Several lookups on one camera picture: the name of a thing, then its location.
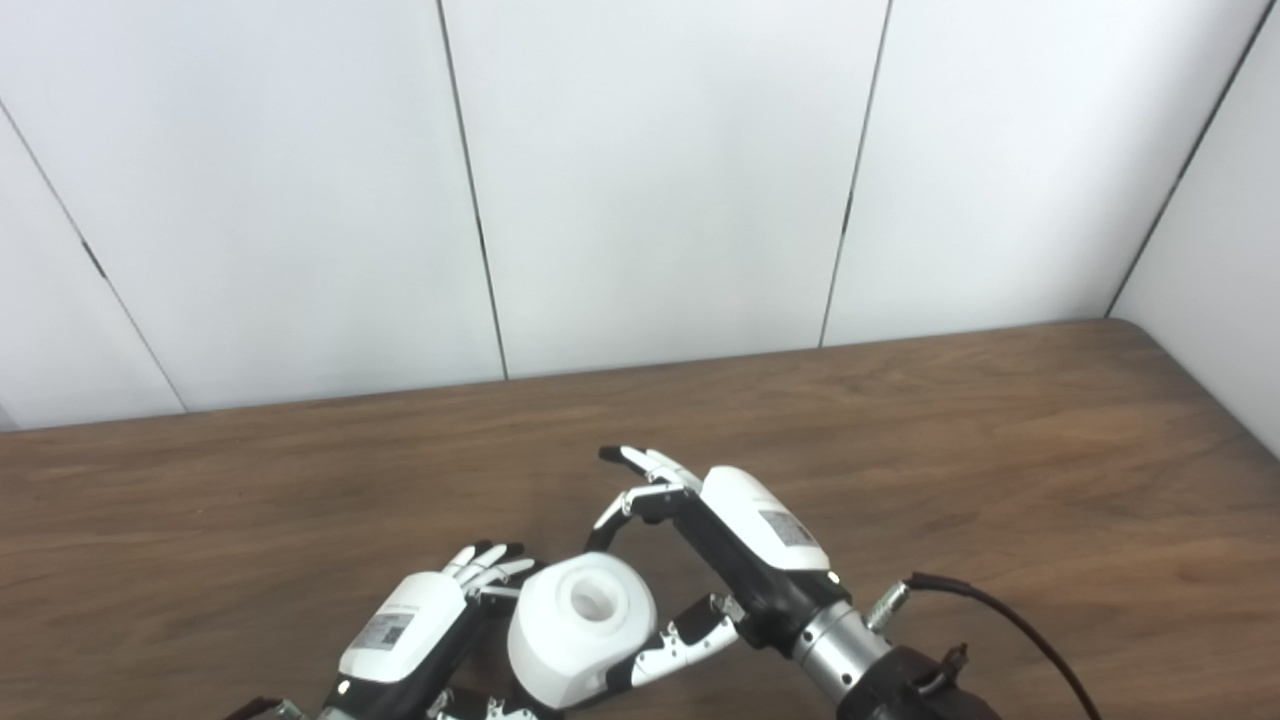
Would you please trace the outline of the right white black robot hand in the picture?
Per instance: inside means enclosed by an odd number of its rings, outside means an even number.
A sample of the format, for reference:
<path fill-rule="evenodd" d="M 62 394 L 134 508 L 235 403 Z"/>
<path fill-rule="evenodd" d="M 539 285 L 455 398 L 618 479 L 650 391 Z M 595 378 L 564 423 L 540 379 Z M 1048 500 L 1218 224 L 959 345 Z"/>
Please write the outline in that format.
<path fill-rule="evenodd" d="M 699 477 L 653 448 L 604 446 L 604 461 L 644 479 L 596 519 L 588 552 L 607 551 L 632 519 L 669 523 L 724 591 L 695 601 L 605 671 L 620 694 L 745 641 L 803 664 L 824 632 L 852 609 L 829 557 L 804 524 L 755 477 L 719 465 Z"/>

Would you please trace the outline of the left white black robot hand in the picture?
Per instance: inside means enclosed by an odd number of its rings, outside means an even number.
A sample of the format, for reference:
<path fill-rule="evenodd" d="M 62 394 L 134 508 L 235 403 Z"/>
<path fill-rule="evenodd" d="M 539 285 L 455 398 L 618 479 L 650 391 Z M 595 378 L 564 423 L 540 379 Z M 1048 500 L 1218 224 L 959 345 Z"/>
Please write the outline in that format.
<path fill-rule="evenodd" d="M 484 626 L 509 616 L 544 566 L 521 543 L 481 539 L 404 577 L 340 655 L 319 717 L 433 717 Z"/>

